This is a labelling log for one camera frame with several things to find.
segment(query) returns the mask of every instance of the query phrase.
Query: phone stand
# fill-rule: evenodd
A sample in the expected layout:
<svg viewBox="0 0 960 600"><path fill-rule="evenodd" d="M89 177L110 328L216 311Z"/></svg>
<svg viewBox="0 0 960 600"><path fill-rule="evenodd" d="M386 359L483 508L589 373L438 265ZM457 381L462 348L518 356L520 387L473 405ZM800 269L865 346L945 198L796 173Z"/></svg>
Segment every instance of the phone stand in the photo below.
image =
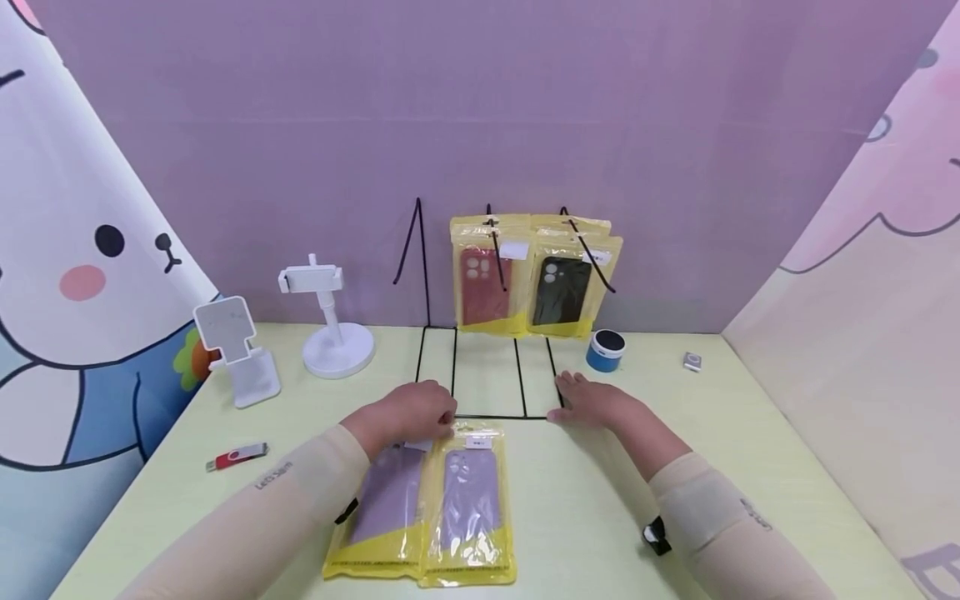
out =
<svg viewBox="0 0 960 600"><path fill-rule="evenodd" d="M313 292L326 318L326 327L314 332L303 344L303 365L324 379L341 379L360 372L373 360L376 350L373 334L356 323L340 323L334 311L333 292L344 288L343 269L318 265L310 254L310 264L287 267L277 282L280 292Z"/></svg>
<svg viewBox="0 0 960 600"><path fill-rule="evenodd" d="M204 348L220 350L222 358L210 363L210 370L227 368L235 407L246 408L280 393L274 356L250 346L256 327L246 300L233 296L202 304L193 309L193 318Z"/></svg>

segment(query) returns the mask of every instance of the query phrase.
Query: table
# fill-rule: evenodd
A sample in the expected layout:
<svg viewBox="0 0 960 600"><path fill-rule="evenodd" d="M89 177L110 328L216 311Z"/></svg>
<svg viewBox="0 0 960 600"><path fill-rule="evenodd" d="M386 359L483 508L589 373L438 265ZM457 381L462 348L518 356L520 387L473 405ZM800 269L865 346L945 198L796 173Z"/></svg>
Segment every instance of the table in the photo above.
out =
<svg viewBox="0 0 960 600"><path fill-rule="evenodd" d="M520 340L515 348L513 340L450 329L373 327L377 351L371 364L353 377L327 381L308 373L300 360L303 341L316 327L257 326L255 343L276 358L280 396L237 410L227 374L213 373L53 600L112 598L169 543L270 465L259 460L206 473L211 457L266 441L272 458L279 458L413 380L418 362L421 379L446 386L454 380L464 414L520 417L521 389L528 416L542 417L558 405L542 338ZM554 341L553 363L558 371L580 370L643 398L754 500L840 598L922 598L723 338L627 334L626 339L628 351L614 373L592 372L582 341ZM682 367L685 351L703 357L702 372ZM265 598L706 598L674 553L656 558L643 546L640 530L657 509L615 440L595 431L568 433L545 420L499 422L507 435L518 565L513 586L424 591L413 581L325 582L320 568L327 528Z"/></svg>

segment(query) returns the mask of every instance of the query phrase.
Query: plastic bag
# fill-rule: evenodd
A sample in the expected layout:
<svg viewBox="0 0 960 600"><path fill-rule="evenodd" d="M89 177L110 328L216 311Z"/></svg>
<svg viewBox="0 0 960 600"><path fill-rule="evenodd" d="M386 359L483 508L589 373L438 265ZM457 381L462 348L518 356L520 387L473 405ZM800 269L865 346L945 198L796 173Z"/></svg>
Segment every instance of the plastic bag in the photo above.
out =
<svg viewBox="0 0 960 600"><path fill-rule="evenodd" d="M606 237L610 235L611 222L600 221L598 219L587 219L574 215L532 215L530 217L531 228L536 235L574 235L570 221L577 226L577 230L583 235L599 235Z"/></svg>
<svg viewBox="0 0 960 600"><path fill-rule="evenodd" d="M609 281L623 239L599 231L581 236L558 230L538 230L534 246L527 330L551 337L584 338L593 329L607 288L581 244L590 248L597 268Z"/></svg>
<svg viewBox="0 0 960 600"><path fill-rule="evenodd" d="M420 586L452 588L516 580L503 432L458 421L435 444L426 479Z"/></svg>
<svg viewBox="0 0 960 600"><path fill-rule="evenodd" d="M461 330L512 337L526 333L532 238L530 215L476 215L450 221L453 294Z"/></svg>
<svg viewBox="0 0 960 600"><path fill-rule="evenodd" d="M420 576L423 529L420 485L427 453L391 446L373 461L359 505L333 532L324 578Z"/></svg>

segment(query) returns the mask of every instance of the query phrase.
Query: small silver device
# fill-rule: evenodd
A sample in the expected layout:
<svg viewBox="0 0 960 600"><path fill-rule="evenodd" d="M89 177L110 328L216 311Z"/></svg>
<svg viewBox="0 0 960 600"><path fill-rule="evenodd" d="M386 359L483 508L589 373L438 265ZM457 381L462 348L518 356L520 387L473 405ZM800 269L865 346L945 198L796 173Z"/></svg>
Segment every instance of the small silver device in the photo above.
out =
<svg viewBox="0 0 960 600"><path fill-rule="evenodd" d="M690 369L693 372L700 372L703 362L704 359L700 358L700 354L694 354L693 352L684 354L684 369Z"/></svg>

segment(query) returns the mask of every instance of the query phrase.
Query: purple wall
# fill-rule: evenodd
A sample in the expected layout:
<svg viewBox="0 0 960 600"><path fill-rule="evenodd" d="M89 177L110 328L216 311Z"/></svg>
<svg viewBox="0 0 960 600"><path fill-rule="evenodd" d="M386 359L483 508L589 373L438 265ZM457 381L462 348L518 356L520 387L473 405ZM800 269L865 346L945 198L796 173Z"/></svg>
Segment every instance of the purple wall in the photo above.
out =
<svg viewBox="0 0 960 600"><path fill-rule="evenodd" d="M254 316L317 321L276 275L316 252L342 318L421 324L391 285L422 196L446 225L611 219L602 324L719 331L790 249L954 0L33 0L197 260Z"/></svg>

